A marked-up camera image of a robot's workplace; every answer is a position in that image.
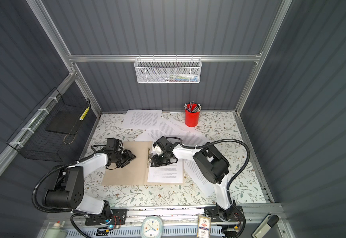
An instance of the white wire basket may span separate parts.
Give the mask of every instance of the white wire basket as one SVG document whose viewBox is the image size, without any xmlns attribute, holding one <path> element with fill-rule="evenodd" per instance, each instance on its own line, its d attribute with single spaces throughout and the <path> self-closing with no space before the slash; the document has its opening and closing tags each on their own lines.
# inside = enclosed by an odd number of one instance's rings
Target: white wire basket
<svg viewBox="0 0 346 238">
<path fill-rule="evenodd" d="M 196 59 L 135 59 L 138 83 L 199 83 L 202 62 Z"/>
</svg>

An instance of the robotic arm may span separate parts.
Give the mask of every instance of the robotic arm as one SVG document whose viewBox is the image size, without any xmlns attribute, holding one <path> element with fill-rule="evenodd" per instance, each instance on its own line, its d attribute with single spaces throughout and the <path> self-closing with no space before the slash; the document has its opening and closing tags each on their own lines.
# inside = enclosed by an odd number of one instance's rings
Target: robotic arm
<svg viewBox="0 0 346 238">
<path fill-rule="evenodd" d="M 216 206 L 218 207 L 218 216 L 223 221 L 229 221 L 234 212 L 240 213 L 240 211 L 235 211 L 235 204 L 232 204 L 228 192 L 228 166 L 230 163 L 214 146 L 214 143 L 208 142 L 205 145 L 200 146 L 201 149 L 196 149 L 197 147 L 181 145 L 179 142 L 172 144 L 167 139 L 180 140 L 180 138 L 164 136 L 158 139 L 153 144 L 153 150 L 157 153 L 157 155 L 152 157 L 151 166 L 159 167 L 176 163 L 177 158 L 194 160 L 203 176 L 213 184 L 217 201 Z"/>
<path fill-rule="evenodd" d="M 173 144 L 168 139 L 178 139 L 180 142 Z M 232 178 L 228 177 L 228 166 L 230 165 L 228 160 L 214 146 L 214 144 L 221 142 L 237 142 L 242 144 L 247 151 L 245 163 Z M 96 151 L 94 147 L 98 146 L 103 148 Z M 49 213 L 71 212 L 81 214 L 86 218 L 101 221 L 99 223 L 106 223 L 111 219 L 113 215 L 109 202 L 85 194 L 83 179 L 96 169 L 106 165 L 109 166 L 111 163 L 115 163 L 116 168 L 122 168 L 135 159 L 136 156 L 129 150 L 123 151 L 123 145 L 117 139 L 107 139 L 107 145 L 95 145 L 91 148 L 94 150 L 93 155 L 71 164 L 57 166 L 41 178 L 32 194 L 33 205 L 38 210 Z M 242 141 L 223 139 L 194 147 L 183 145 L 180 138 L 162 136 L 153 144 L 153 150 L 156 151 L 157 155 L 152 157 L 152 167 L 176 163 L 178 159 L 190 159 L 196 162 L 204 177 L 214 186 L 217 210 L 213 211 L 216 211 L 217 214 L 211 212 L 212 216 L 218 215 L 223 221 L 229 221 L 234 213 L 241 214 L 244 217 L 243 212 L 235 205 L 235 201 L 231 201 L 229 193 L 231 182 L 242 172 L 249 161 L 249 149 Z M 36 195 L 40 184 L 47 177 L 50 177 L 50 179 L 45 197 L 42 200 L 43 206 L 41 206 L 37 202 Z M 244 225 L 245 221 L 238 234 L 242 233 Z"/>
</svg>

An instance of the red pencil cup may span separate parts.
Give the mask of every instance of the red pencil cup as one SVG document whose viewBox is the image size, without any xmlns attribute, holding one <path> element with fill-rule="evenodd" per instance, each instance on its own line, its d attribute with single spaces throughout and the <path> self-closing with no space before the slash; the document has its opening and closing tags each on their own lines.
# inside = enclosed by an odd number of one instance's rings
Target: red pencil cup
<svg viewBox="0 0 346 238">
<path fill-rule="evenodd" d="M 194 109 L 197 105 L 193 103 L 192 109 Z M 199 113 L 200 112 L 189 112 L 188 110 L 185 110 L 185 124 L 190 127 L 194 127 L 198 125 L 198 119 L 199 119 Z"/>
</svg>

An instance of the leaf pattern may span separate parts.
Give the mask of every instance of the leaf pattern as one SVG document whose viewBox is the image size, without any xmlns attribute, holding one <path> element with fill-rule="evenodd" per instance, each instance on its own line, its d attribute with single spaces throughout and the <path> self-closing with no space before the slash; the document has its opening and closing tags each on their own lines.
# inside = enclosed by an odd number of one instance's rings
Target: leaf pattern
<svg viewBox="0 0 346 238">
<path fill-rule="evenodd" d="M 122 128 L 125 114 L 103 114 L 90 141 L 91 145 L 105 144 L 107 138 L 134 141 L 144 130 Z M 163 113 L 162 117 L 185 122 L 184 113 Z M 241 135 L 232 112 L 203 112 L 200 114 L 196 130 L 212 141 L 239 139 Z M 236 143 L 215 145 L 230 162 L 230 175 L 235 174 L 245 161 L 246 150 Z M 89 149 L 86 155 L 92 154 Z M 175 206 L 215 204 L 213 193 L 209 197 L 199 190 L 193 180 L 184 172 L 184 185 L 144 185 L 144 186 L 101 186 L 105 168 L 97 169 L 84 179 L 86 194 L 108 200 L 112 207 L 124 206 Z M 231 197 L 236 203 L 264 203 L 263 193 L 251 163 L 234 180 L 230 187 Z"/>
</svg>

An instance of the alarm clock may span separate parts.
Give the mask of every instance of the alarm clock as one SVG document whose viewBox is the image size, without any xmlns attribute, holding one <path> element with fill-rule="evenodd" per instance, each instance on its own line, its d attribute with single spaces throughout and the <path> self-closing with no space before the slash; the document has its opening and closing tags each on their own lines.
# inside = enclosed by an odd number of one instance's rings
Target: alarm clock
<svg viewBox="0 0 346 238">
<path fill-rule="evenodd" d="M 144 219 L 141 225 L 142 238 L 161 238 L 163 232 L 162 220 L 160 217 L 150 216 Z"/>
</svg>

